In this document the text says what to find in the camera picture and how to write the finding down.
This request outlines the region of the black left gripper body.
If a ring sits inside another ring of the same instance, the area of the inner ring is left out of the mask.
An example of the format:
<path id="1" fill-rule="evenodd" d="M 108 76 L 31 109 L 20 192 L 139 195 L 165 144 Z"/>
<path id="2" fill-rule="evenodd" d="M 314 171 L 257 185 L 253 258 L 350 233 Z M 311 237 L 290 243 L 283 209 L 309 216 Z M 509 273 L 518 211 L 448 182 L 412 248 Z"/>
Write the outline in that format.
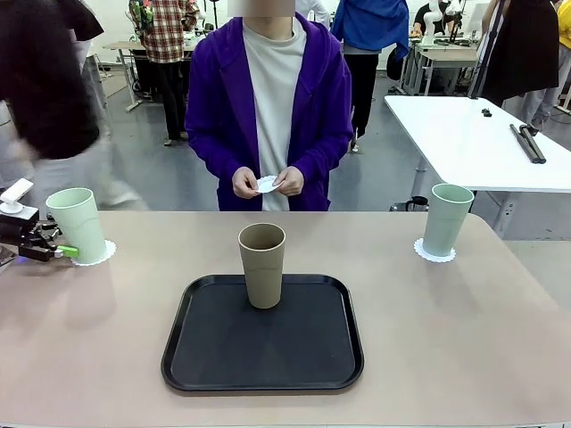
<path id="1" fill-rule="evenodd" d="M 38 221 L 39 210 L 36 208 L 24 207 L 12 214 L 1 212 L 1 244 L 14 246 L 20 256 L 28 257 L 40 240 Z"/>

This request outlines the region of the person's right hand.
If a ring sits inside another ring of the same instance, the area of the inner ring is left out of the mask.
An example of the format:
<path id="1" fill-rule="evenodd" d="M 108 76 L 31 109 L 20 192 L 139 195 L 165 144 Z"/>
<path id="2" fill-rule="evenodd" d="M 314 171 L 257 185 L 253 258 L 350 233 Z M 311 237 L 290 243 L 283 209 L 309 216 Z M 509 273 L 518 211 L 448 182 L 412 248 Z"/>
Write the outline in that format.
<path id="1" fill-rule="evenodd" d="M 239 198 L 250 200 L 259 195 L 257 178 L 247 167 L 236 170 L 232 177 L 232 186 L 235 195 Z"/>

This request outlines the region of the person's left hand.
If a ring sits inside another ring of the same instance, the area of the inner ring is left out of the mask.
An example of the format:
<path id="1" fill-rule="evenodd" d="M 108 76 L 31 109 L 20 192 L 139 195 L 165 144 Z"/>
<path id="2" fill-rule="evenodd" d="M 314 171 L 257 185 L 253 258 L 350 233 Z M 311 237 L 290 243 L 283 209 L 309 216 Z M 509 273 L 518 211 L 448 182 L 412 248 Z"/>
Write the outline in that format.
<path id="1" fill-rule="evenodd" d="M 273 185 L 286 197 L 299 195 L 304 186 L 303 173 L 298 168 L 289 166 L 280 172 Z"/>

